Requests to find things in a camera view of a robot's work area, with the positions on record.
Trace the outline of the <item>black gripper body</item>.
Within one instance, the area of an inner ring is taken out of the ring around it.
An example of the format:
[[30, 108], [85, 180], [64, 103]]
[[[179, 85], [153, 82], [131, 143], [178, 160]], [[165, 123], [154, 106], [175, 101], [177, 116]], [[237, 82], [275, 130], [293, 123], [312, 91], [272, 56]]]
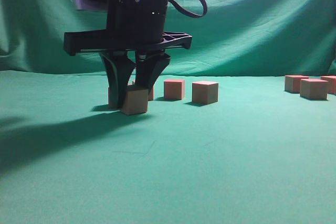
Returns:
[[85, 51], [189, 49], [192, 36], [164, 31], [169, 3], [179, 12], [191, 14], [174, 0], [109, 0], [105, 29], [66, 32], [64, 50], [74, 56]]

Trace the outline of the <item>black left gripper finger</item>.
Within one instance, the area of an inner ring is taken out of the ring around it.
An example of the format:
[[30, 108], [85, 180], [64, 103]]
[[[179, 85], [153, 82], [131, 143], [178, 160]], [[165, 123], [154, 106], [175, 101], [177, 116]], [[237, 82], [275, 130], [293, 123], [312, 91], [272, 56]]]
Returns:
[[157, 78], [169, 65], [171, 57], [164, 51], [135, 52], [135, 84], [145, 89], [152, 89]]

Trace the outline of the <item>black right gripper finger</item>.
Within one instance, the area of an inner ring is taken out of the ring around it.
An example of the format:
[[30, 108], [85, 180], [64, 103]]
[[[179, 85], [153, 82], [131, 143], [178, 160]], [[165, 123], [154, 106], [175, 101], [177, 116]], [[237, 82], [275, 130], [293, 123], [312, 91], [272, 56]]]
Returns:
[[118, 96], [118, 107], [123, 106], [128, 81], [135, 63], [128, 58], [127, 52], [101, 52], [100, 57], [106, 70], [109, 87]]

